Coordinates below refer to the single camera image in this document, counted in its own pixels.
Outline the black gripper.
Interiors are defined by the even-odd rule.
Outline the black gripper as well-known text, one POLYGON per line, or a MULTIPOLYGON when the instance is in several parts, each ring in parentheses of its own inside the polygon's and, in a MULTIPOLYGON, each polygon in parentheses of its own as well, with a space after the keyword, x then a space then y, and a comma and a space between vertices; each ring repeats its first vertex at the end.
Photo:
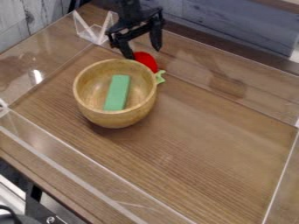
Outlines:
POLYGON ((108 36, 111 46, 119 48, 124 57, 132 60, 135 55, 128 41, 148 32, 152 47, 159 52, 163 47, 163 28, 163 8, 155 7, 147 10, 140 10, 138 16, 120 16, 106 34, 108 36))

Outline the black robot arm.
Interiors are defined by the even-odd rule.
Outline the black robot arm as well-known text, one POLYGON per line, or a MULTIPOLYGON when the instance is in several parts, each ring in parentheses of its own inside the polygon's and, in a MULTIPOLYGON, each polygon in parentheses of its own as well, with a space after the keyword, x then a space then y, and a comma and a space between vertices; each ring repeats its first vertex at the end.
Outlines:
POLYGON ((143 9, 140 0, 118 0, 116 14, 119 19, 106 31, 110 46, 118 48, 127 59, 134 60, 136 57, 130 41, 150 33, 152 47, 159 52, 163 47, 163 8, 158 6, 143 9))

